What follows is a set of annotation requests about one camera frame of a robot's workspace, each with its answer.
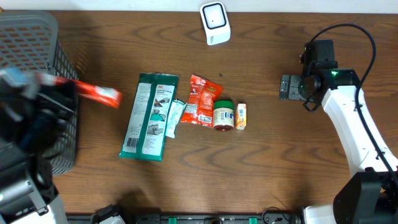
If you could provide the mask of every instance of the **robotic arm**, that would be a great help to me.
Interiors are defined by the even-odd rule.
[[[337,69],[331,40],[315,40],[321,33],[340,26],[358,28],[372,42],[373,58],[361,81],[354,70]],[[300,56],[304,64],[301,76],[282,77],[281,100],[303,100],[308,111],[322,106],[329,115],[344,147],[351,176],[333,204],[304,208],[296,223],[398,222],[398,159],[377,130],[361,89],[375,56],[376,46],[366,30],[353,24],[340,24],[321,31],[305,45]],[[313,108],[309,107],[311,103],[315,104]]]

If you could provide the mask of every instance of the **gray basket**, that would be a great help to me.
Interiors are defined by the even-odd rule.
[[[78,75],[58,43],[58,23],[42,11],[0,13],[0,68],[43,70],[59,77],[78,80]],[[75,161],[78,109],[64,138],[44,153],[51,159],[54,175],[69,171]]]

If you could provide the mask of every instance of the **wood grain surface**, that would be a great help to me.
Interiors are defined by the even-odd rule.
[[[59,41],[84,82],[123,93],[120,109],[82,99],[75,168],[55,177],[69,213],[111,203],[132,212],[256,213],[331,203],[349,180],[345,152],[322,110],[278,99],[283,74],[300,74],[303,45],[339,23],[364,26],[377,59],[364,84],[385,142],[398,155],[398,15],[229,13],[232,36],[207,46],[199,13],[51,12]],[[361,77],[371,58],[364,34],[339,28],[341,68]],[[140,72],[180,75],[177,98],[188,100],[191,74],[223,85],[221,97],[248,106],[244,131],[179,124],[162,162],[120,159]]]

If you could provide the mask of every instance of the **green lid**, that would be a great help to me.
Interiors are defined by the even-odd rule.
[[[234,103],[228,100],[220,100],[214,103],[214,110],[217,108],[230,108],[234,110]]]

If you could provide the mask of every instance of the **green package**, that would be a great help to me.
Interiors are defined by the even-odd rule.
[[[162,161],[178,76],[141,73],[120,158]]]

